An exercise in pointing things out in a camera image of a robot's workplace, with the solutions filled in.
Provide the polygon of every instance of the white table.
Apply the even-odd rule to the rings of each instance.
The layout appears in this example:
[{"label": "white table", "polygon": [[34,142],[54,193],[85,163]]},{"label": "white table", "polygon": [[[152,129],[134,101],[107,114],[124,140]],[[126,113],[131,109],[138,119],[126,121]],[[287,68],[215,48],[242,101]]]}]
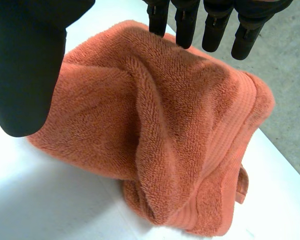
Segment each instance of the white table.
[{"label": "white table", "polygon": [[[96,1],[68,28],[66,51],[110,26],[148,23],[141,0]],[[167,27],[168,33],[174,33]],[[243,164],[249,190],[222,240],[300,240],[300,175],[258,130]],[[193,240],[152,227],[125,204],[118,183],[53,159],[0,128],[0,240]]]}]

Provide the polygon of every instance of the black finger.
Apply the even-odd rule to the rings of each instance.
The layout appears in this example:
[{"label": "black finger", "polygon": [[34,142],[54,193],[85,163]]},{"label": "black finger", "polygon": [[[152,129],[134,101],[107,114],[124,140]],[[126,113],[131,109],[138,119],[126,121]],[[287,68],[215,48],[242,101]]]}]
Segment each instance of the black finger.
[{"label": "black finger", "polygon": [[231,50],[234,59],[244,60],[252,50],[264,24],[272,16],[287,8],[293,0],[235,0],[240,26]]},{"label": "black finger", "polygon": [[233,10],[233,0],[204,0],[204,8],[208,13],[202,39],[202,48],[207,52],[215,52],[222,40]]},{"label": "black finger", "polygon": [[200,0],[172,0],[176,6],[176,43],[188,49],[194,38]]},{"label": "black finger", "polygon": [[170,0],[146,0],[148,4],[149,31],[163,37],[168,21],[168,9]]}]

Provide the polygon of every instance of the orange towel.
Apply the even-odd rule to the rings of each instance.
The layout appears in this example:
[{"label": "orange towel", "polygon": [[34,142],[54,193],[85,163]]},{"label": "orange towel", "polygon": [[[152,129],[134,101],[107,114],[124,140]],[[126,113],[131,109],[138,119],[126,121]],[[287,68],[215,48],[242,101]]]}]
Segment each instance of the orange towel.
[{"label": "orange towel", "polygon": [[47,121],[28,140],[123,180],[127,204],[155,225],[224,235],[247,193],[242,157],[273,95],[254,75],[147,28],[125,21],[69,52]]}]

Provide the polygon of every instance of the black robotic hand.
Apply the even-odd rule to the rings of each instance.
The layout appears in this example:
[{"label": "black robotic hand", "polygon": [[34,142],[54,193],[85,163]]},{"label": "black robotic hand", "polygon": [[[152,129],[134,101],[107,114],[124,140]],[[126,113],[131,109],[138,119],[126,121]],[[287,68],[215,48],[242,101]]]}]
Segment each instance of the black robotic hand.
[{"label": "black robotic hand", "polygon": [[[165,34],[170,0],[144,0],[148,4],[149,31]],[[191,46],[201,0],[171,0],[176,7],[176,43]],[[287,8],[293,0],[203,0],[208,13],[202,39],[207,52],[218,49],[229,17],[235,9],[240,21],[232,47],[232,57],[244,60],[250,53],[262,27],[274,14]]]},{"label": "black robotic hand", "polygon": [[[165,34],[170,0],[144,0],[149,30]],[[192,43],[200,0],[171,0],[176,6],[176,43]],[[232,56],[244,59],[261,28],[292,0],[203,0],[208,12],[202,46],[215,51],[235,8],[240,26]],[[0,126],[23,137],[45,123],[65,54],[66,28],[95,0],[0,0]]]}]

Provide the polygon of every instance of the gray floor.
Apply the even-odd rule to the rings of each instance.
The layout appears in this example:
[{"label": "gray floor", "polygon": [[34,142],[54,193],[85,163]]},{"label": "gray floor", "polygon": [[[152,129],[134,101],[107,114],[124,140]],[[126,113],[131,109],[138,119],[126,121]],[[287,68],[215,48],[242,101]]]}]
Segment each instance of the gray floor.
[{"label": "gray floor", "polygon": [[[175,11],[171,4],[168,24],[173,30],[176,30]],[[207,13],[201,4],[192,44],[202,51],[206,17]],[[244,61],[231,57],[238,26],[237,14],[234,13],[220,47],[210,54],[237,69],[259,76],[270,86],[276,107],[261,129],[300,173],[300,0],[294,0],[289,8],[266,23]]]}]

